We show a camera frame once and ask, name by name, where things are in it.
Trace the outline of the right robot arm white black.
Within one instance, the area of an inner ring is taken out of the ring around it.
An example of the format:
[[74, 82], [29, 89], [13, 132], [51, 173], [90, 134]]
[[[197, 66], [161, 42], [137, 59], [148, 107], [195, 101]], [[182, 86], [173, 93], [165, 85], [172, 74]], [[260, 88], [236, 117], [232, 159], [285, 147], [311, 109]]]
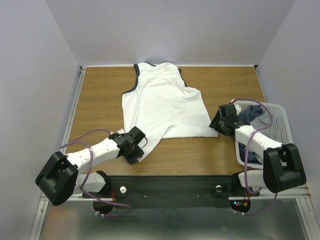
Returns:
[[248, 170], [237, 174], [237, 179], [230, 182], [231, 192], [242, 195], [258, 193], [267, 188], [272, 193], [279, 193], [295, 187], [303, 186], [307, 176], [299, 150], [293, 143], [284, 144], [265, 136], [250, 123], [239, 120], [241, 108], [233, 101], [218, 107], [218, 111], [210, 123], [210, 128], [253, 151], [263, 160], [261, 170]]

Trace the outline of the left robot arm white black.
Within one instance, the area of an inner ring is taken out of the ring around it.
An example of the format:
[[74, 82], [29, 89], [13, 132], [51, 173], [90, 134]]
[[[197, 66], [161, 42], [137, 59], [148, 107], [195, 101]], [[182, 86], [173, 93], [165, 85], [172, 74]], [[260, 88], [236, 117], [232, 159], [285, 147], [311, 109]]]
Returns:
[[129, 132], [111, 133], [93, 146], [77, 138], [70, 144], [82, 144], [85, 148], [67, 154], [53, 153], [36, 177], [35, 184], [54, 206], [79, 193], [97, 193], [106, 197], [111, 193], [111, 184], [103, 174], [92, 173], [92, 167], [119, 157], [124, 157], [129, 164], [136, 163], [144, 155], [139, 143], [145, 138], [146, 135], [136, 126]]

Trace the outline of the white graphic tank top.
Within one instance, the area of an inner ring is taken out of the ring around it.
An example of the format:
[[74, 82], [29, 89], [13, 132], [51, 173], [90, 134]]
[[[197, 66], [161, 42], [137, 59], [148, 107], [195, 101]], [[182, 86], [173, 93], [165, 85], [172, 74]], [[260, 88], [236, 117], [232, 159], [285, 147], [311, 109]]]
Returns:
[[134, 64], [134, 86], [122, 94], [124, 130], [139, 128], [144, 160], [162, 139], [216, 138], [201, 92], [188, 86], [170, 62]]

